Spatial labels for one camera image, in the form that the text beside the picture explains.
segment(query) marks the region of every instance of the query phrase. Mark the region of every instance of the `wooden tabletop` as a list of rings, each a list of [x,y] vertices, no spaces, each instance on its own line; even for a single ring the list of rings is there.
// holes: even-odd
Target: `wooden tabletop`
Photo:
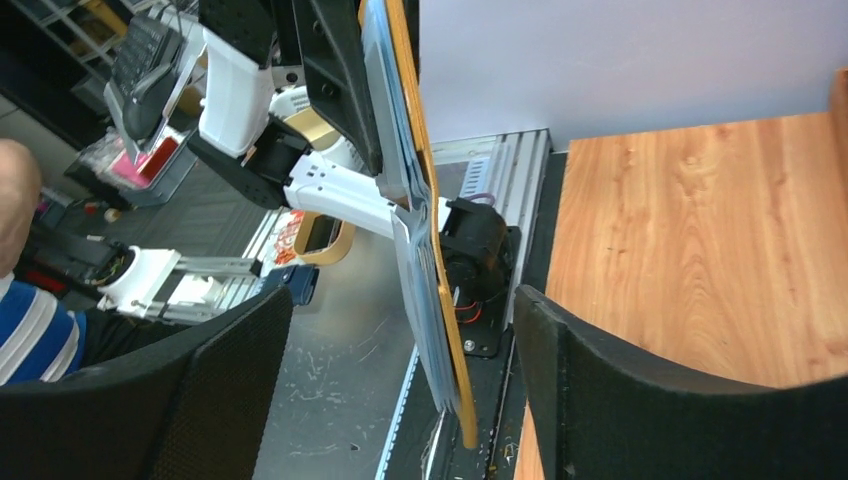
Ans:
[[[546,294],[715,375],[786,387],[845,374],[840,158],[829,113],[574,141]],[[543,478],[529,409],[515,478]]]

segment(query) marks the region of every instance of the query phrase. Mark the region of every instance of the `person's arm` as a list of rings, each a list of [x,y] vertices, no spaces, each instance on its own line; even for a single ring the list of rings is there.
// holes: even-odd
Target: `person's arm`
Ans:
[[[0,278],[18,263],[40,192],[41,173],[29,149],[0,139]]]

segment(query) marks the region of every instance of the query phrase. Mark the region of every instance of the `gray carpet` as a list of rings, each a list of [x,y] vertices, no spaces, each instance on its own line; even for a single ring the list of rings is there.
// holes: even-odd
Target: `gray carpet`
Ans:
[[[198,163],[164,205],[124,212],[112,224],[79,206],[65,214],[58,228],[143,248],[173,248],[183,255],[238,257],[265,212]]]

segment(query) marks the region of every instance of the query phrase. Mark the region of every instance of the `striped shirt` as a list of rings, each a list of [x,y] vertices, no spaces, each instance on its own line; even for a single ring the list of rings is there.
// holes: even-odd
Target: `striped shirt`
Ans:
[[[0,385],[52,382],[79,369],[85,315],[65,310],[51,293],[0,279]]]

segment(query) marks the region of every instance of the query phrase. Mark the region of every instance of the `red wire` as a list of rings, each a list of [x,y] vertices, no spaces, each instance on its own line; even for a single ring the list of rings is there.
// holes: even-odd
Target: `red wire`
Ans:
[[[471,305],[468,305],[467,307],[456,307],[456,311],[461,312],[463,310],[471,310],[472,308],[477,306],[477,303],[479,303],[479,302],[474,302]]]
[[[462,322],[462,324],[468,325],[469,323],[474,323],[474,322],[477,321],[477,319],[480,318],[480,315],[482,315],[482,314],[483,314],[483,309],[480,308],[480,310],[477,310],[477,315],[474,315],[473,317],[471,317],[471,320],[468,320],[467,322]]]

